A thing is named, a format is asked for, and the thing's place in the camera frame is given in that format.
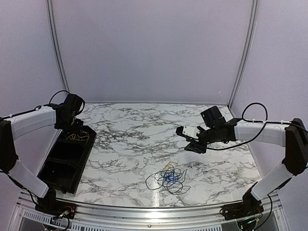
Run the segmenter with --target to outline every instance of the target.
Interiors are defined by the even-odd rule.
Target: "white marble surface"
[[[202,126],[200,113],[207,105],[87,104],[79,118],[97,132],[81,182],[70,200],[102,205],[180,207],[209,205],[241,199],[260,179],[248,147],[197,154],[175,134],[178,126]],[[219,107],[227,120],[227,107]],[[211,147],[234,145],[215,143]],[[146,178],[169,161],[187,168],[183,195],[150,191]]]

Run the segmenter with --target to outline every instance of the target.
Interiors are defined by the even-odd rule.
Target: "white wall panel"
[[[45,1],[1,1],[0,54],[0,116],[48,103],[54,92],[62,89]],[[33,172],[38,169],[54,132],[53,128],[44,128],[16,141],[19,158]],[[19,192],[0,173],[0,230],[7,230]]]
[[[226,104],[252,1],[54,1],[70,89],[88,102]]]
[[[257,28],[233,111],[240,116],[251,102],[264,103],[270,120],[301,118],[308,128],[308,2],[260,1]],[[263,119],[260,108],[247,111]],[[257,165],[267,174],[284,158],[284,149],[251,144]],[[290,230],[308,226],[308,171],[279,191]]]

